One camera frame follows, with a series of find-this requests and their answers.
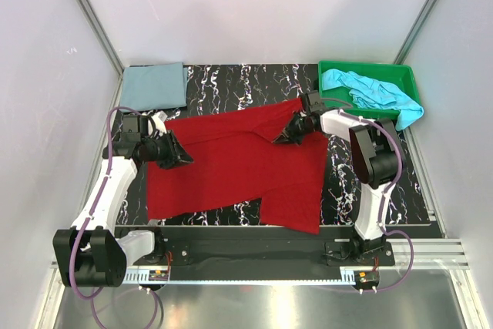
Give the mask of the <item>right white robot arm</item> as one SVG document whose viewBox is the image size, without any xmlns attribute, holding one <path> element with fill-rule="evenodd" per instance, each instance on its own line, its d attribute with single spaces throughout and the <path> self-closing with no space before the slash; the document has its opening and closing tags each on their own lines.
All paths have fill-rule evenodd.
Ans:
<svg viewBox="0 0 493 329">
<path fill-rule="evenodd" d="M 302 108 L 273 140 L 300 145 L 305 136 L 319 132 L 337 136 L 350 144 L 354 173 L 361 182 L 359 214 L 352 235 L 338 251 L 326 253 L 328 260 L 368 264 L 384 251 L 385 213 L 391 193 L 405 167 L 401 144 L 391 119 L 372 120 L 346 111 L 351 105 L 334 99 L 341 107 L 328 107 L 317 92 L 301 96 Z"/>
</svg>

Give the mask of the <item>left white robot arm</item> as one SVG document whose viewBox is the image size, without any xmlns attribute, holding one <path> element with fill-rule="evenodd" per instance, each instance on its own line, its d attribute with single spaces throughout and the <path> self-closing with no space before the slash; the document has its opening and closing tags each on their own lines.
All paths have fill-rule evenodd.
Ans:
<svg viewBox="0 0 493 329">
<path fill-rule="evenodd" d="M 82 287 L 118 287 L 138 260 L 158 264 L 165 258 L 166 243 L 157 229 L 116 237 L 118 213 L 142 165 L 171 170 L 193 163 L 166 128 L 164 112 L 125 112 L 119 134 L 107 136 L 102 168 L 85 206 L 71 227 L 57 230 L 52 240 L 62 283 L 75 292 Z"/>
</svg>

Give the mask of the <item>red t shirt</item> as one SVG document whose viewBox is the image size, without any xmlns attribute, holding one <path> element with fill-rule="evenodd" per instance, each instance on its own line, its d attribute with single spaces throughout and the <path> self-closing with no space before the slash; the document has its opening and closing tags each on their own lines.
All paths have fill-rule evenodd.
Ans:
<svg viewBox="0 0 493 329">
<path fill-rule="evenodd" d="M 301 101 L 292 99 L 167 121 L 193 163 L 172 170 L 148 165 L 148 217 L 259 199 L 261 223 L 317 234 L 328 140 L 310 133 L 300 145 L 274 142 L 300 109 Z"/>
</svg>

